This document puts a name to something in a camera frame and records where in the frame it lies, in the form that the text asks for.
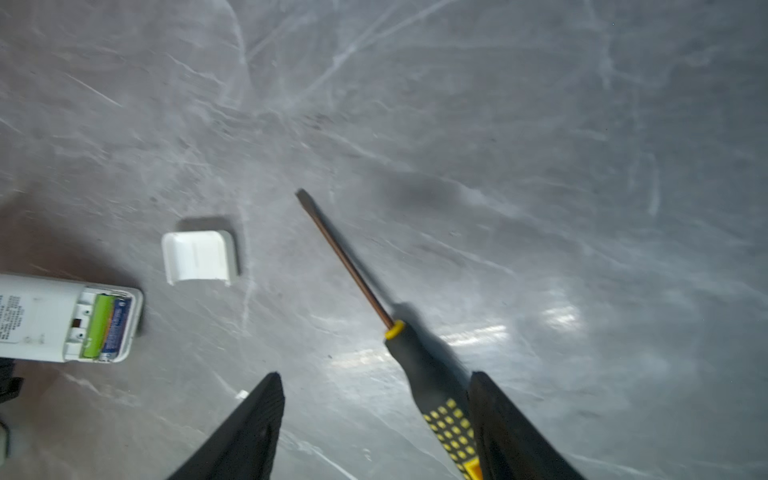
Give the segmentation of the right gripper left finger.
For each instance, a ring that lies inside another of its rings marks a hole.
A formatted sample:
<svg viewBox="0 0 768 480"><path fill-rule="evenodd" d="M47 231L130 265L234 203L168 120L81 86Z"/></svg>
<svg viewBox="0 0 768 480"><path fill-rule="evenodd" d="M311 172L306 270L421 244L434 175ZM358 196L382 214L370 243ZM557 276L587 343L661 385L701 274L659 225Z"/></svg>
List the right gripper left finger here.
<svg viewBox="0 0 768 480"><path fill-rule="evenodd" d="M285 408L280 375L266 375L211 437L171 477L268 480Z"/></svg>

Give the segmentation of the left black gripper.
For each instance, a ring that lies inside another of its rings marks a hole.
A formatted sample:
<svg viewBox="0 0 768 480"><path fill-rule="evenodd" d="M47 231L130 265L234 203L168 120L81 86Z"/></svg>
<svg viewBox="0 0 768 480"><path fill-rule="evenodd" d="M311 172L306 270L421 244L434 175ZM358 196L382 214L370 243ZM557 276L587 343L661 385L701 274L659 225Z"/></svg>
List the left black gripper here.
<svg viewBox="0 0 768 480"><path fill-rule="evenodd" d="M17 398L23 386L23 378L14 374L15 360L0 359L0 403Z"/></svg>

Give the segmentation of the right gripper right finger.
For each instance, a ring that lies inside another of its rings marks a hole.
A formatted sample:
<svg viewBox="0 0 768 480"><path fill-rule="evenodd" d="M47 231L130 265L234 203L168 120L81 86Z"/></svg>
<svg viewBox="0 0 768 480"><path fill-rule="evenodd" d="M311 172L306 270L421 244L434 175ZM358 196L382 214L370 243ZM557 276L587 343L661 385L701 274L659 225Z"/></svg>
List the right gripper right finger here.
<svg viewBox="0 0 768 480"><path fill-rule="evenodd" d="M584 479L486 373L471 375L468 400L485 479Z"/></svg>

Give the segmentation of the white remote control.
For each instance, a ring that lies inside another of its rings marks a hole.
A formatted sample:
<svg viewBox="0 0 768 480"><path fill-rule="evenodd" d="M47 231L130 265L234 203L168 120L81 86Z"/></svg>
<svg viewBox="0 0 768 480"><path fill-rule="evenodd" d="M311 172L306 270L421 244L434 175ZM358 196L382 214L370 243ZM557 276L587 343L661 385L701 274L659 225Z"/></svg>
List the white remote control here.
<svg viewBox="0 0 768 480"><path fill-rule="evenodd" d="M97 295L132 299L119 354L113 360L81 357ZM1 355L39 362L112 364L125 360L141 318L143 293L135 288L46 277L1 276Z"/></svg>

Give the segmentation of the black yellow screwdriver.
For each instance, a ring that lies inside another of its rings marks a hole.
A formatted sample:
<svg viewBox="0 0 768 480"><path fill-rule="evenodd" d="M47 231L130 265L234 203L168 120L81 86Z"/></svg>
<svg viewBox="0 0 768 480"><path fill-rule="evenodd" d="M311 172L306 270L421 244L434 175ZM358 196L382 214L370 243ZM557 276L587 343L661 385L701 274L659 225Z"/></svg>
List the black yellow screwdriver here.
<svg viewBox="0 0 768 480"><path fill-rule="evenodd" d="M386 326L384 344L404 371L414 402L430 430L463 478L481 479L466 388L445 362L428 350L415 329L386 311L326 225L309 193L300 189L296 197Z"/></svg>

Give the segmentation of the green battery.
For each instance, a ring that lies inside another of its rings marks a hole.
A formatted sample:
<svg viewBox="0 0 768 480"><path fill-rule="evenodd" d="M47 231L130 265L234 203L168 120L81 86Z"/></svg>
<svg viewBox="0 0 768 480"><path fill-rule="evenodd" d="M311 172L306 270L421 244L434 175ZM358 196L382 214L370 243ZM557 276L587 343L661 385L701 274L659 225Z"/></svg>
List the green battery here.
<svg viewBox="0 0 768 480"><path fill-rule="evenodd" d="M115 302L116 298L112 295L100 294L96 296L81 352L82 358L95 359L100 355L109 330Z"/></svg>

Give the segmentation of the blue orange battery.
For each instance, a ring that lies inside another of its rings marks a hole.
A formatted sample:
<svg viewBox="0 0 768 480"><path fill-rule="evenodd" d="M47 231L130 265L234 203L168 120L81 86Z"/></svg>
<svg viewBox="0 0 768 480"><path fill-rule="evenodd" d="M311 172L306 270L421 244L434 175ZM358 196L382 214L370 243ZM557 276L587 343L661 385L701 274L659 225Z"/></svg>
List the blue orange battery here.
<svg viewBox="0 0 768 480"><path fill-rule="evenodd" d="M123 336L130 318L132 299L118 297L115 300L109 327L101 348L99 360L113 360L121 350Z"/></svg>

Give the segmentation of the white battery cover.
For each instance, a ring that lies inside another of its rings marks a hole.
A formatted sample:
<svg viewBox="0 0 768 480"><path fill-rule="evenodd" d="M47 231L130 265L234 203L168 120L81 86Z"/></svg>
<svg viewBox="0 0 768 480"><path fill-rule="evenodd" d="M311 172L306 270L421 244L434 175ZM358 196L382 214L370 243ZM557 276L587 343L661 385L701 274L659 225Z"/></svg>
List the white battery cover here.
<svg viewBox="0 0 768 480"><path fill-rule="evenodd" d="M166 281L221 281L238 274L234 237L224 230L169 232L161 239Z"/></svg>

